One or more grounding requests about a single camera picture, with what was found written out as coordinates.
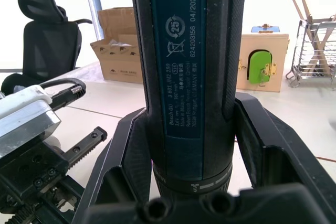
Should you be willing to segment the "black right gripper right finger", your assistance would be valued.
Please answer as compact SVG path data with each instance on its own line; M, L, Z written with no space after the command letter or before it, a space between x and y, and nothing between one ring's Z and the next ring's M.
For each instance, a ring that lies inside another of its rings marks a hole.
M335 182L297 132L252 95L237 95L236 136L253 188L301 184L335 223Z

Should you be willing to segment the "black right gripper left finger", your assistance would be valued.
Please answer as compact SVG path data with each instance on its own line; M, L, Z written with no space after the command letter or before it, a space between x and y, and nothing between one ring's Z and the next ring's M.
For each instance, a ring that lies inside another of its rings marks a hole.
M159 223L160 202L149 200L152 158L148 111L122 118L98 156L73 223Z

